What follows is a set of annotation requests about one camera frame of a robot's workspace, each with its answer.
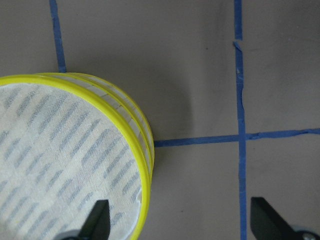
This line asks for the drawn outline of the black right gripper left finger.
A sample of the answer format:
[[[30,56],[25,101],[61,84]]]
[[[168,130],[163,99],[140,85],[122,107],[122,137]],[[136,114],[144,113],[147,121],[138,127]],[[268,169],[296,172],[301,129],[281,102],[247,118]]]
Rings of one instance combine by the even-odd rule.
[[[109,201],[107,199],[97,200],[77,237],[79,240],[108,240],[110,232]]]

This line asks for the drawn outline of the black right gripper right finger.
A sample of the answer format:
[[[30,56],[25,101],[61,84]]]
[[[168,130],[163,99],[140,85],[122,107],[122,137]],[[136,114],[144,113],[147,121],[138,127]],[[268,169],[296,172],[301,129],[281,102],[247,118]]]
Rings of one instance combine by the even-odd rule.
[[[250,200],[250,229],[256,240],[303,239],[263,197]]]

